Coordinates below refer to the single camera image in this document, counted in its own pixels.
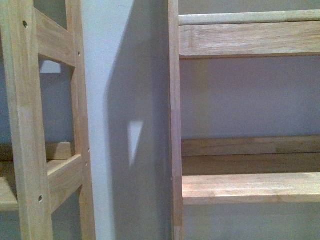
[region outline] wooden post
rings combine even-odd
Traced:
[[[81,233],[83,240],[95,240],[95,215],[91,177],[88,132],[87,92],[85,78],[84,40],[81,0],[66,0],[67,28],[74,37],[76,66],[71,79],[72,110],[74,116],[75,152],[83,159],[83,179],[79,191]]]
[[[0,26],[23,240],[52,240],[33,0],[1,0]]]

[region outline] white wall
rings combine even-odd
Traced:
[[[180,0],[180,14],[320,9],[300,0]],[[181,61],[183,138],[320,134],[320,57]],[[320,239],[320,204],[184,207],[186,240]]]
[[[170,239],[168,8],[83,0],[99,240]]]

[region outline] wooden shelf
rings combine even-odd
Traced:
[[[320,136],[182,140],[184,205],[320,202]]]
[[[51,211],[54,212],[82,184],[82,157],[51,160],[47,164]],[[0,161],[0,211],[18,211],[14,163]]]
[[[320,20],[320,10],[179,15],[179,25],[262,24]]]
[[[45,144],[47,160],[66,160],[75,155],[74,142],[49,142]],[[13,161],[13,149],[11,143],[0,143],[0,161]]]
[[[183,176],[184,205],[320,202],[320,173]]]
[[[320,10],[179,16],[180,58],[320,54]]]

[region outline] wood grain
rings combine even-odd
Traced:
[[[320,21],[188,25],[179,37],[182,59],[320,53]]]
[[[82,184],[80,155],[68,160],[52,160],[47,164],[53,213]],[[0,162],[0,211],[18,211],[15,169],[13,162]]]
[[[48,163],[51,211],[54,212],[82,185],[83,164],[81,155],[69,160]]]
[[[49,17],[34,9],[39,55],[68,66],[76,66],[73,35]]]
[[[84,40],[80,0],[66,0],[67,28],[73,35],[75,69],[71,79],[75,153],[82,156],[82,186],[79,191],[81,235],[83,240],[96,239],[91,157],[88,132],[88,110]]]
[[[0,62],[4,61],[3,56],[4,56],[4,53],[3,53],[3,49],[2,49],[1,28],[0,28]]]
[[[320,202],[320,173],[183,176],[183,204]]]
[[[45,144],[47,160],[67,160],[75,155],[75,146],[72,142],[49,142]],[[0,143],[0,161],[13,161],[11,143]]]
[[[320,153],[320,135],[182,140],[182,156],[293,153]]]
[[[170,140],[172,164],[172,238],[183,239],[182,157],[181,157],[181,97],[179,57],[179,6],[168,0],[169,64],[170,64]]]
[[[320,172],[320,153],[182,157],[182,174],[228,175]]]
[[[0,25],[21,239],[52,240],[33,1],[0,1]]]
[[[285,23],[320,20],[320,10],[180,15],[179,25]]]

